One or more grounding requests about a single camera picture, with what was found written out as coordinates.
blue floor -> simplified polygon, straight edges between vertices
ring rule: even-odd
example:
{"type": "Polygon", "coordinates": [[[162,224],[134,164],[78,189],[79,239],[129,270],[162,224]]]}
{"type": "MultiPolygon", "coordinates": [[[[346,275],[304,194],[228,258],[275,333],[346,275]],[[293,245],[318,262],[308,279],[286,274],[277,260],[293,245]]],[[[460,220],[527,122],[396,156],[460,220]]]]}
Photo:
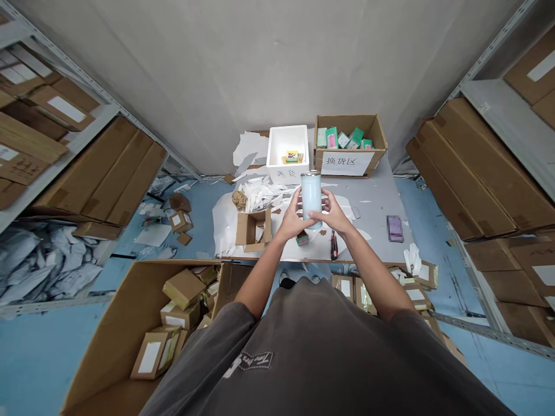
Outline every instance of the blue floor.
{"type": "MultiPolygon", "coordinates": [[[[463,310],[481,312],[480,304],[465,274],[445,218],[429,190],[421,191],[411,180],[397,180],[410,227],[420,256],[439,265],[439,288],[429,292],[438,312],[460,315],[463,310]]],[[[212,207],[232,187],[227,183],[195,185],[187,196],[191,201],[194,228],[192,242],[183,246],[171,234],[164,246],[145,253],[135,244],[143,216],[136,214],[116,250],[135,253],[138,258],[156,258],[165,246],[177,247],[176,258],[197,258],[197,253],[214,255],[212,207]]],[[[132,260],[111,258],[93,290],[116,289],[132,260]]],[[[323,265],[310,265],[306,272],[297,264],[283,264],[291,274],[325,275],[323,265]]],[[[274,282],[278,286],[278,277],[274,282]]],[[[0,415],[54,415],[81,357],[93,335],[105,304],[77,306],[44,315],[24,315],[0,321],[0,415]]],[[[504,344],[473,335],[447,324],[442,330],[457,344],[476,376],[517,415],[550,415],[555,408],[555,362],[504,344]]]]}

white wall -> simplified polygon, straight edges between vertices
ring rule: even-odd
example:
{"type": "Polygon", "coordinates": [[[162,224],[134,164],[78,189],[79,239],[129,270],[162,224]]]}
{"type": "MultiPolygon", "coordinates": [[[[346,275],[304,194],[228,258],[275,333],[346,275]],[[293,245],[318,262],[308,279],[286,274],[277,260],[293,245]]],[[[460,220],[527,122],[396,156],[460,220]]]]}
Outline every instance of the white wall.
{"type": "Polygon", "coordinates": [[[19,0],[202,173],[244,130],[378,113],[395,162],[520,0],[19,0]]]}

small product box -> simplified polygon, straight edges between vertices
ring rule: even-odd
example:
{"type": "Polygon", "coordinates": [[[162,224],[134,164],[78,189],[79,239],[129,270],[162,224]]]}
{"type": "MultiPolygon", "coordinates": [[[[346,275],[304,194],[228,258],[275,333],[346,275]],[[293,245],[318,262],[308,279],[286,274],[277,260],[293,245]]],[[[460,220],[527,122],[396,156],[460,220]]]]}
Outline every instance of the small product box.
{"type": "Polygon", "coordinates": [[[164,292],[182,310],[185,310],[206,288],[189,269],[176,274],[164,283],[164,292]]]}

green product box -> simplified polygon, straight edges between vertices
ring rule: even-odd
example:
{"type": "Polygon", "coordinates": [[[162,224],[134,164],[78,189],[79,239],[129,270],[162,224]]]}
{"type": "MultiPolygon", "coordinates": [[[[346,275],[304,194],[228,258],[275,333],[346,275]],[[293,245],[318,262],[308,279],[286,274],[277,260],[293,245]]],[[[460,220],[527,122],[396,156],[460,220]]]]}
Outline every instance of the green product box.
{"type": "Polygon", "coordinates": [[[325,141],[325,127],[318,129],[318,136],[316,138],[316,147],[317,148],[326,148],[327,143],[325,141]]]}

white tumbler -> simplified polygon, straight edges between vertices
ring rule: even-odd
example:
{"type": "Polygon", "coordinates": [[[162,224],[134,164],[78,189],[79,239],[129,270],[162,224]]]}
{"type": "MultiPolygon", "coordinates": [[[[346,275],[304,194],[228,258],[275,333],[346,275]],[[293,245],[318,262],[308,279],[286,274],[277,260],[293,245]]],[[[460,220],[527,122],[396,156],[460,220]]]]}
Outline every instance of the white tumbler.
{"type": "MultiPolygon", "coordinates": [[[[302,219],[309,220],[309,211],[322,212],[322,187],[321,174],[319,170],[310,170],[301,173],[302,191],[302,219]]],[[[322,222],[318,221],[308,229],[322,228],[322,222]]]]}

